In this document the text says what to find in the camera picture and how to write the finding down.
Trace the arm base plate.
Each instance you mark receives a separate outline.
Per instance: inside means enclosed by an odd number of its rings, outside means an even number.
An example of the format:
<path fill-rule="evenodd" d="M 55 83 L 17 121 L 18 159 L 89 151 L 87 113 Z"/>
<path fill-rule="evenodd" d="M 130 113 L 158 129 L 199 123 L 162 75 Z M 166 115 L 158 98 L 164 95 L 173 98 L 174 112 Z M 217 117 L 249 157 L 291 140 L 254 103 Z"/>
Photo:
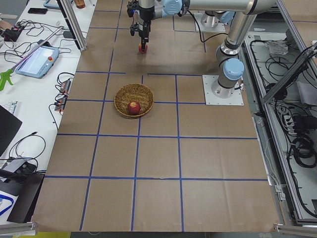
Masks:
<path fill-rule="evenodd" d="M 225 26 L 215 16 L 208 16 L 205 13 L 195 13 L 194 17 L 196 32 L 225 33 Z"/>
<path fill-rule="evenodd" d="M 218 83 L 218 75 L 202 75 L 205 103 L 214 106 L 243 106 L 243 97 L 239 81 L 231 89 Z"/>

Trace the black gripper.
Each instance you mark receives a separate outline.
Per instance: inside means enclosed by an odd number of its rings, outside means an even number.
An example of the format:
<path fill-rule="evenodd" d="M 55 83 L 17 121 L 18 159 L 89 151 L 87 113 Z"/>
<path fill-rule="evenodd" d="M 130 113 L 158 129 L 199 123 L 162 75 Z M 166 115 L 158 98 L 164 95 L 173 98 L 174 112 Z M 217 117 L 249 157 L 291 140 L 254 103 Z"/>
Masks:
<path fill-rule="evenodd" d="M 147 44 L 149 42 L 149 34 L 151 31 L 151 21 L 142 21 L 138 23 L 139 36 L 141 43 Z"/>

